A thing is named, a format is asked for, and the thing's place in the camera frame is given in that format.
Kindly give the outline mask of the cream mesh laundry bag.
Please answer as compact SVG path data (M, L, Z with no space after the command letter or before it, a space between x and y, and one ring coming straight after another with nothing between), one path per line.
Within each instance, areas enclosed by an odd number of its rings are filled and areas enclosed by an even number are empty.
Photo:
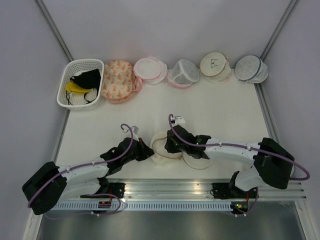
M167 132L159 131L155 133L150 142L150 148L154 151L151 159L159 166L164 168L173 168L178 164L184 163L189 168L202 171L213 165L213 161L209 159L194 159L186 153L168 153L165 149L167 142Z

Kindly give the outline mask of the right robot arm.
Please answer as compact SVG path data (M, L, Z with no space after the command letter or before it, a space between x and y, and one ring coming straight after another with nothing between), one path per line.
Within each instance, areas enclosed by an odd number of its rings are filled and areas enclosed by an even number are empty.
M209 135L192 135L180 125L166 132L164 148L170 154L185 153L197 160L229 160L249 165L247 170L234 172L230 181L212 185L214 198L222 200L255 198L256 188L262 186L287 189L295 160L268 137L241 145L221 142Z

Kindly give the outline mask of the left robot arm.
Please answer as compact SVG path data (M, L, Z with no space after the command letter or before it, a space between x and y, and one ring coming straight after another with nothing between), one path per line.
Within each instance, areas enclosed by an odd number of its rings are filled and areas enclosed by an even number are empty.
M57 203L77 198L104 198L110 192L108 176L131 161L141 162L154 155L141 138L125 138L90 162L58 166L45 163L22 186L28 207L35 215L50 211Z

